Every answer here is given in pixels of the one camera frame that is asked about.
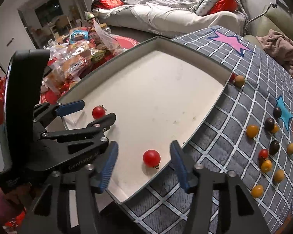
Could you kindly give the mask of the red cherry tomato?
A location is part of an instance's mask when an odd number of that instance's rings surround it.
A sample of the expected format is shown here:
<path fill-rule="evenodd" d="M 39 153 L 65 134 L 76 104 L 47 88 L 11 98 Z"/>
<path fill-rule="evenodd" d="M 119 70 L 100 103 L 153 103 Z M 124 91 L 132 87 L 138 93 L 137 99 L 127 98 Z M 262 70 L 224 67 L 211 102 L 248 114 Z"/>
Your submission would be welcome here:
<path fill-rule="evenodd" d="M 161 156 L 156 150 L 147 150 L 143 154 L 143 162 L 149 168 L 159 168 Z"/>
<path fill-rule="evenodd" d="M 93 108 L 92 117 L 93 119 L 100 119 L 106 115 L 106 109 L 103 105 L 99 105 Z"/>

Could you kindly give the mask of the orange yellow tomato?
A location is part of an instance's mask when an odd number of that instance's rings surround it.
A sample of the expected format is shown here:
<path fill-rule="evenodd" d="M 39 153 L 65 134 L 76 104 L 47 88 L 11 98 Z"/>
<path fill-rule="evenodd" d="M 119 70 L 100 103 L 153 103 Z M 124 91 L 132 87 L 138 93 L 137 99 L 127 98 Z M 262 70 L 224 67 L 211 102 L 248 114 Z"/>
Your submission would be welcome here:
<path fill-rule="evenodd" d="M 259 127 L 255 124 L 251 124 L 247 126 L 246 134 L 249 138 L 254 138 L 257 136 L 259 132 Z"/>

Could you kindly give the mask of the brown kiwi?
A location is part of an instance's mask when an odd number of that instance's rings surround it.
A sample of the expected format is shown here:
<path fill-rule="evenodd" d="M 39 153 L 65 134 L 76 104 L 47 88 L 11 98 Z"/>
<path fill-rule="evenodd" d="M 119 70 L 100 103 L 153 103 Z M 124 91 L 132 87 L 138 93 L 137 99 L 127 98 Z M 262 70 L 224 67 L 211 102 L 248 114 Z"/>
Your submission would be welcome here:
<path fill-rule="evenodd" d="M 285 179 L 285 173 L 283 170 L 277 170 L 274 174 L 273 180 L 275 183 L 281 183 Z"/>
<path fill-rule="evenodd" d="M 241 88 L 245 84 L 245 78 L 243 75 L 237 75 L 234 79 L 234 85 L 238 88 Z"/>
<path fill-rule="evenodd" d="M 287 154 L 292 155 L 293 154 L 293 143 L 289 143 L 287 146 Z"/>

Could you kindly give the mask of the dark plum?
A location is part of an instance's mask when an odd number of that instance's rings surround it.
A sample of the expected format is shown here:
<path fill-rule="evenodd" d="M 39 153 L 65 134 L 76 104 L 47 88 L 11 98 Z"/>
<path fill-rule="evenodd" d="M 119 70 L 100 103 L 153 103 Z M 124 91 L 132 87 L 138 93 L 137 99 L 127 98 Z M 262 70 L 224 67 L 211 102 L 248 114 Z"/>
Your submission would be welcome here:
<path fill-rule="evenodd" d="M 279 142 L 277 141 L 277 140 L 273 140 L 271 143 L 270 143 L 270 145 L 269 145 L 269 154 L 270 155 L 275 155 L 275 154 L 277 154 L 278 153 L 278 151 L 279 151 L 279 149 L 280 149 L 280 144 L 279 144 Z"/>
<path fill-rule="evenodd" d="M 271 117 L 265 119 L 264 128 L 265 130 L 271 132 L 275 127 L 275 120 Z"/>
<path fill-rule="evenodd" d="M 282 116 L 281 108 L 278 106 L 274 107 L 272 114 L 276 119 L 279 119 Z"/>

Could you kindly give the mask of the bagged bread snacks pile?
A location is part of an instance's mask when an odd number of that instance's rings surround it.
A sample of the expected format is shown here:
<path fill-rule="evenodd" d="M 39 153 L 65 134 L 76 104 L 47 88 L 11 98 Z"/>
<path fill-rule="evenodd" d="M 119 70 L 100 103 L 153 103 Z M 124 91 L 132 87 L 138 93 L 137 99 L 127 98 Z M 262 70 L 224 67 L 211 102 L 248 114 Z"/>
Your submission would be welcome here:
<path fill-rule="evenodd" d="M 125 52 L 106 28 L 107 25 L 98 23 L 96 18 L 90 18 L 85 27 L 70 30 L 61 43 L 46 48 L 50 58 L 41 93 L 50 91 L 58 97 L 96 66 Z"/>

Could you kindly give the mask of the shallow white tray box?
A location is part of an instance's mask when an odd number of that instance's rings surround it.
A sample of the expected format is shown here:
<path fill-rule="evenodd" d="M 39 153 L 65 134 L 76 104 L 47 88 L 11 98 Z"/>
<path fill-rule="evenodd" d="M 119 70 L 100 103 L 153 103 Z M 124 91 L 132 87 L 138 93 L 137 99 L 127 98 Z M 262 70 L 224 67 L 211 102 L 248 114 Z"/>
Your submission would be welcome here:
<path fill-rule="evenodd" d="M 102 105 L 116 121 L 105 132 L 118 143 L 108 193 L 119 203 L 144 188 L 159 170 L 143 163 L 149 149 L 159 152 L 159 168 L 170 162 L 170 143 L 187 143 L 221 96 L 231 69 L 185 45 L 154 37 L 114 57 L 60 98 L 83 100 L 83 110 L 67 115 L 67 129 L 92 122 Z"/>

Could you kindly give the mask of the grey checked tablecloth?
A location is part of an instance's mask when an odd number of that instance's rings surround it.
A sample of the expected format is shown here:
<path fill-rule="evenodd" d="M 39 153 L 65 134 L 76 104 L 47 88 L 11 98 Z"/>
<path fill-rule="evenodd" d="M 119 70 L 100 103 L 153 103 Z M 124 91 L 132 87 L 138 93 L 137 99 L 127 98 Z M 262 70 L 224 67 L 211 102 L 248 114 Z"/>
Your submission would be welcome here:
<path fill-rule="evenodd" d="M 264 193 L 256 203 L 269 230 L 276 232 L 293 213 L 293 154 L 287 154 L 288 144 L 293 143 L 293 119 L 290 125 L 278 120 L 279 131 L 274 135 L 264 129 L 264 121 L 272 117 L 278 97 L 282 97 L 293 116 L 293 79 L 246 38 L 239 37 L 245 50 L 238 54 L 228 44 L 215 40 L 218 33 L 233 35 L 232 31 L 218 26 L 175 38 L 176 42 L 219 61 L 246 80 L 241 88 L 226 86 L 198 132 L 185 145 L 185 151 L 195 162 L 212 171 L 235 171 L 249 189 L 262 185 Z M 246 134 L 251 124 L 259 127 L 254 138 Z M 273 140 L 279 142 L 280 149 L 275 155 L 269 154 L 272 170 L 263 173 L 260 168 L 263 161 L 258 159 L 258 153 L 262 149 L 269 150 Z M 277 170 L 285 173 L 281 183 L 273 180 Z"/>

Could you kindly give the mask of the small yellow tomato beside plum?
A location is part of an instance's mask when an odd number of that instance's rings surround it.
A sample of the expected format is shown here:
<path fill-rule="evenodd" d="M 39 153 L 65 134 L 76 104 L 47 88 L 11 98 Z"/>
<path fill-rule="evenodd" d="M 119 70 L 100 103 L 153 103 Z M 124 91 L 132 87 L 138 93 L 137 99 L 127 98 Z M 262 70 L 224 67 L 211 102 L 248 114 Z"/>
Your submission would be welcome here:
<path fill-rule="evenodd" d="M 279 126 L 277 124 L 274 124 L 274 128 L 270 131 L 271 134 L 276 134 L 279 131 Z"/>

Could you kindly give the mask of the brown kiwi by box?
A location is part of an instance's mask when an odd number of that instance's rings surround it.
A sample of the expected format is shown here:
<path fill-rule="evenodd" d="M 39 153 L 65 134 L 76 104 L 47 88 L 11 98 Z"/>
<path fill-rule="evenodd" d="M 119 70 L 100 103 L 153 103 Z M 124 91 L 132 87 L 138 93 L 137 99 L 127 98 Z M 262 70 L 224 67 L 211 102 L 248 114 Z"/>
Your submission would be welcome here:
<path fill-rule="evenodd" d="M 245 78 L 243 75 L 237 75 L 234 79 L 234 85 L 238 88 L 241 88 L 245 84 Z"/>

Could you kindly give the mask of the red tomato behind box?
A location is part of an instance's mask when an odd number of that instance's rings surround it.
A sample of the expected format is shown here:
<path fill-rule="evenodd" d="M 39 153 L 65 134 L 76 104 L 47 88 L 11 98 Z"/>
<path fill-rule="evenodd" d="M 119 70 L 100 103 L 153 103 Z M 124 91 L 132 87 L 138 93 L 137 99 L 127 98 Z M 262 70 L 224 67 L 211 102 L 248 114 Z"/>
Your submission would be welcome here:
<path fill-rule="evenodd" d="M 229 79 L 230 83 L 234 83 L 235 79 L 236 79 L 237 75 L 235 73 L 232 73 Z"/>

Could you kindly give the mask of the red gift bag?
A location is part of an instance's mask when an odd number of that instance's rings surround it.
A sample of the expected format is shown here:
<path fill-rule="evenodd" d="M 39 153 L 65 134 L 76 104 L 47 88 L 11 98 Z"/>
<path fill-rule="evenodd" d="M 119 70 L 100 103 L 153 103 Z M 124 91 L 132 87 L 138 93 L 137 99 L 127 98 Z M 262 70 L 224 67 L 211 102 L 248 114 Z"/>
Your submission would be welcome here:
<path fill-rule="evenodd" d="M 125 3 L 121 0 L 94 0 L 91 4 L 91 9 L 105 9 L 110 10 L 115 7 L 124 5 Z"/>

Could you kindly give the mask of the white covered sofa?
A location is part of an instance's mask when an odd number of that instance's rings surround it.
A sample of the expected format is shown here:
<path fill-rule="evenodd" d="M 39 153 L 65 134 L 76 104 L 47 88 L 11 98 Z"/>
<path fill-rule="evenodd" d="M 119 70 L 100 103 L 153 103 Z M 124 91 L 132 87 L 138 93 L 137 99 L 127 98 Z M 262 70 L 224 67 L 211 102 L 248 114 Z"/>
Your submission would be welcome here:
<path fill-rule="evenodd" d="M 175 37 L 215 25 L 241 35 L 249 16 L 241 0 L 238 9 L 208 15 L 220 0 L 124 0 L 124 5 L 99 9 L 98 18 L 115 27 L 126 27 Z"/>

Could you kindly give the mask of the pink brown blanket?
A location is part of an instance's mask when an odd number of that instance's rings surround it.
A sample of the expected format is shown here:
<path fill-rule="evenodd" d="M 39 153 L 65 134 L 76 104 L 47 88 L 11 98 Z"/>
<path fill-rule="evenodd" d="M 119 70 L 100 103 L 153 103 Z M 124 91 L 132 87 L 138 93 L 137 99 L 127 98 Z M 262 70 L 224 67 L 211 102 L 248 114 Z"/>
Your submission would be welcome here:
<path fill-rule="evenodd" d="M 262 49 L 276 60 L 293 78 L 293 41 L 282 32 L 270 29 L 265 36 L 257 36 Z"/>

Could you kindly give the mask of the red cushion on sofa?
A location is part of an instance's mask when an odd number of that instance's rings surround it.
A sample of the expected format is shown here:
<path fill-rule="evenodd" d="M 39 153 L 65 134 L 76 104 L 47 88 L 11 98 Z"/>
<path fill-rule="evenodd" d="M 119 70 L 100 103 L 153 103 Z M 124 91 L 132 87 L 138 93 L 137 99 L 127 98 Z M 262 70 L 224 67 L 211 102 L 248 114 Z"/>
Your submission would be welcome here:
<path fill-rule="evenodd" d="M 238 4 L 235 0 L 220 0 L 209 10 L 208 15 L 222 11 L 234 12 L 237 9 Z"/>

